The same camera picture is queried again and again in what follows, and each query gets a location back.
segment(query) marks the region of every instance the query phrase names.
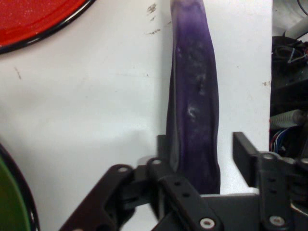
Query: white table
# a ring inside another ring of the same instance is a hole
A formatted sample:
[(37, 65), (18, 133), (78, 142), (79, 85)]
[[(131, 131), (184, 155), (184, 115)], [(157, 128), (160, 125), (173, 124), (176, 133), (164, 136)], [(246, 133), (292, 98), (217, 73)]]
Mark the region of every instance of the white table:
[[(268, 148), (271, 2), (205, 0), (223, 194), (251, 191), (232, 161), (231, 133)], [(169, 1), (156, 0), (148, 15), (153, 3), (97, 0), (52, 37), (0, 56), (0, 141), (32, 190), (42, 231), (58, 230), (110, 166), (155, 155), (166, 125), (172, 34)], [(124, 230), (154, 224), (143, 206)]]

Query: red plate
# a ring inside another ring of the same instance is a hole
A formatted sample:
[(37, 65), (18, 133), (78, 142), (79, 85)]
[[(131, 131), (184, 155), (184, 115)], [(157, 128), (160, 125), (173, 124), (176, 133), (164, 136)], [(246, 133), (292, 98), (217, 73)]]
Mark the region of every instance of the red plate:
[(1, 0), (0, 54), (57, 32), (80, 16), (95, 0)]

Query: green bowl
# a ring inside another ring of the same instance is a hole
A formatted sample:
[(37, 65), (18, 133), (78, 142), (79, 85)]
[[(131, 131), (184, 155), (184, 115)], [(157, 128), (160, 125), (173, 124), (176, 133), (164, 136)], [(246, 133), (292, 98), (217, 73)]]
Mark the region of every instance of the green bowl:
[(0, 231), (39, 231), (38, 220), (25, 178), (0, 144)]

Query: purple eggplant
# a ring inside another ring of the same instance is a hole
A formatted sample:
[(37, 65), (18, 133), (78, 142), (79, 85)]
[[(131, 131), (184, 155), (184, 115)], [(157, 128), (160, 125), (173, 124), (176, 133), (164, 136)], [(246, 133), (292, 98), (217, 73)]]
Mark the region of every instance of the purple eggplant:
[(167, 113), (170, 164), (201, 194), (220, 191), (215, 54), (202, 0), (171, 0), (173, 62)]

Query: screw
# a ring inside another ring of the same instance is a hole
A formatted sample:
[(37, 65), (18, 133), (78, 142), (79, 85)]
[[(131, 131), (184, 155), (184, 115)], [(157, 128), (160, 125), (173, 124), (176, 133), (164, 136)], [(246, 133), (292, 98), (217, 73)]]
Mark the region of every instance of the screw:
[(263, 158), (268, 159), (268, 160), (274, 159), (273, 155), (271, 155), (271, 154), (264, 154)]
[(200, 225), (205, 230), (210, 230), (215, 227), (215, 222), (210, 218), (203, 218), (200, 221)]
[(128, 170), (127, 167), (121, 167), (118, 169), (119, 172), (126, 172)]
[(301, 159), (301, 161), (302, 161), (304, 164), (308, 164), (308, 158), (303, 158), (303, 159)]
[(161, 160), (154, 160), (154, 161), (152, 162), (152, 164), (154, 164), (154, 165), (160, 165), (161, 163), (162, 163)]
[(279, 216), (271, 216), (269, 218), (270, 222), (274, 226), (283, 226), (285, 224), (285, 221), (282, 217)]

